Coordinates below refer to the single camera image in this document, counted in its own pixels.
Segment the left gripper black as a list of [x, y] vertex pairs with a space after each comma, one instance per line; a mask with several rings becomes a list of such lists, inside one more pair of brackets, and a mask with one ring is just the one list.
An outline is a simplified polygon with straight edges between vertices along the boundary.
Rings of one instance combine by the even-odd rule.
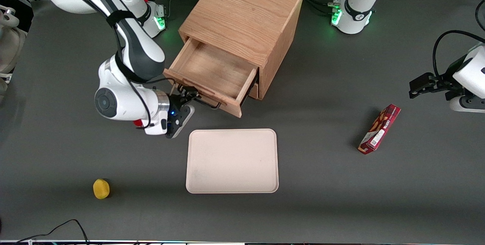
[[461, 96], [463, 87], [451, 76], [442, 74], [434, 76], [431, 72], [424, 73], [409, 82], [409, 98], [414, 99], [425, 93], [438, 93], [447, 91], [445, 98], [451, 101]]

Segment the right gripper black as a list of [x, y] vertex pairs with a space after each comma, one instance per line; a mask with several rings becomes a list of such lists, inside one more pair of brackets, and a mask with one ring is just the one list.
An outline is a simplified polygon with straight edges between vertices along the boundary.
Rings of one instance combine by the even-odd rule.
[[200, 96], [198, 91], [189, 91], [187, 87], [178, 87], [180, 94], [169, 96], [170, 108], [167, 122], [170, 124], [183, 124], [188, 117], [189, 111], [184, 107], [190, 102], [199, 102]]

